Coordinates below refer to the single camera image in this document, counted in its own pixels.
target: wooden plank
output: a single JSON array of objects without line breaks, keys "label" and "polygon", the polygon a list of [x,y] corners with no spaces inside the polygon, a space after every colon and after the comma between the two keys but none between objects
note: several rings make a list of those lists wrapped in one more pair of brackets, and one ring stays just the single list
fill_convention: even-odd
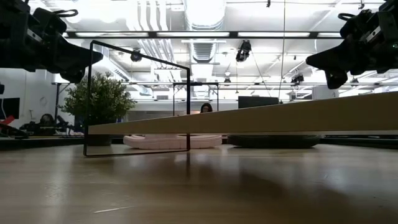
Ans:
[{"label": "wooden plank", "polygon": [[332,133],[398,130],[398,92],[90,126],[89,134]]}]

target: dark hair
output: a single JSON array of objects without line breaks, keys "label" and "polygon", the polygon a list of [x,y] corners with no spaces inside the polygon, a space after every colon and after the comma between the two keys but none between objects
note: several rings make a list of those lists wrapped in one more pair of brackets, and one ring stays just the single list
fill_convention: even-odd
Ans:
[{"label": "dark hair", "polygon": [[42,118],[40,118],[40,124],[52,126],[55,125],[55,120],[51,114],[43,114]]},{"label": "dark hair", "polygon": [[208,112],[213,112],[213,107],[211,107],[211,105],[209,103],[204,103],[201,108],[200,108],[200,112],[203,113],[203,108],[207,106],[209,108]]}]

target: wall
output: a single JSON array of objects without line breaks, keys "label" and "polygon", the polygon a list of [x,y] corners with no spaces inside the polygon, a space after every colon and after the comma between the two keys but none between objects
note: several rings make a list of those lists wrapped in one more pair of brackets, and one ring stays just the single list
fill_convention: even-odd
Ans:
[{"label": "wall", "polygon": [[11,126],[19,128],[30,121],[38,123],[45,113],[54,116],[57,88],[52,81],[53,74],[45,70],[31,73],[23,69],[0,68],[0,82],[5,85],[0,98],[20,98],[19,119]]},{"label": "wall", "polygon": [[[74,88],[74,85],[70,85],[64,89],[66,85],[61,85],[60,86],[60,94],[58,97],[58,105],[63,106],[65,104],[65,97],[68,96],[68,93],[66,92],[67,89],[69,88]],[[61,111],[61,109],[58,109],[58,115],[61,116],[66,122],[69,122],[70,125],[75,124],[75,116],[69,114],[69,113],[64,113]]]}]

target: security camera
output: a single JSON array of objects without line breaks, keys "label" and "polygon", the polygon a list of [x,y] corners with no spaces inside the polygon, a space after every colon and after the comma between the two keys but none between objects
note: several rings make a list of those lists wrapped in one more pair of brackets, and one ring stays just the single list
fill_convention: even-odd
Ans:
[{"label": "security camera", "polygon": [[235,58],[236,61],[244,62],[249,57],[250,51],[251,51],[250,41],[244,40],[238,49],[238,53],[236,54]]},{"label": "security camera", "polygon": [[142,57],[140,55],[141,49],[133,49],[132,51],[133,51],[133,54],[131,54],[130,59],[133,62],[140,62],[142,59]]},{"label": "security camera", "polygon": [[297,86],[302,82],[304,82],[304,76],[302,74],[292,77],[291,83],[293,83],[293,86]]}]

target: black cushion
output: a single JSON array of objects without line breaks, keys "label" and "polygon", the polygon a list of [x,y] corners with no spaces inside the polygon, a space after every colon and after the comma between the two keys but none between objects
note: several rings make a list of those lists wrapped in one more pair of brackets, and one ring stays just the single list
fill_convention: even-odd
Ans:
[{"label": "black cushion", "polygon": [[228,136],[228,144],[245,148],[305,149],[319,144],[320,136]]}]

